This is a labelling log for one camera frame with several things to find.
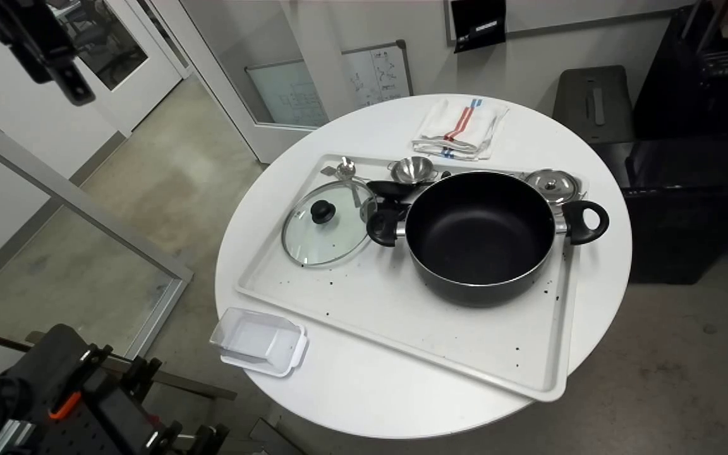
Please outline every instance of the pot handle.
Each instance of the pot handle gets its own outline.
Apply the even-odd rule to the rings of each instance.
[[[386,205],[401,205],[410,195],[421,190],[421,183],[400,183],[389,178],[370,178],[365,186],[379,195]]]
[[[365,235],[383,248],[393,248],[401,235],[401,211],[376,209],[365,221]]]
[[[592,209],[599,217],[599,224],[592,230],[584,219],[584,211]],[[584,244],[593,242],[609,230],[609,211],[592,202],[592,200],[574,200],[563,205],[563,217],[565,217],[565,236],[570,244]]]

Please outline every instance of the metal frame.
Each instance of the metal frame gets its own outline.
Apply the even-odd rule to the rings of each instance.
[[[65,205],[68,209],[87,219],[92,228],[104,230],[109,236],[113,236],[124,248],[134,249],[139,257],[149,260],[151,264],[171,274],[171,279],[151,303],[154,310],[145,316],[140,330],[130,339],[130,345],[125,351],[125,357],[144,354],[157,339],[168,310],[183,292],[186,282],[191,279],[191,271],[175,255],[166,255],[163,249],[154,248],[151,242],[139,236],[134,230],[113,219],[109,211],[92,205],[86,192],[81,192],[68,178],[63,178],[63,173],[43,163],[36,154],[30,154],[25,147],[12,142],[5,132],[0,132],[0,163],[5,163],[18,177],[36,183],[37,190],[47,192],[53,200],[57,200],[61,205]]]

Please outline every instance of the metal lid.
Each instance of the metal lid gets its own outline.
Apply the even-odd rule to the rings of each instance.
[[[563,205],[580,195],[580,182],[560,169],[537,169],[525,182],[549,202]]]
[[[309,192],[288,215],[279,240],[301,267],[326,267],[350,257],[365,242],[364,183],[331,182]]]

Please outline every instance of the door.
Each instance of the door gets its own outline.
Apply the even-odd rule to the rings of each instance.
[[[151,3],[259,161],[359,104],[326,3]]]
[[[121,134],[178,84],[177,68],[124,0],[46,0],[78,49],[95,105]]]

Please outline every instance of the lid knob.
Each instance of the lid knob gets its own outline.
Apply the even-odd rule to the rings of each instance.
[[[315,200],[311,205],[311,219],[315,224],[322,224],[322,221],[334,219],[334,215],[335,215],[335,206],[331,202],[326,202],[326,200]]]

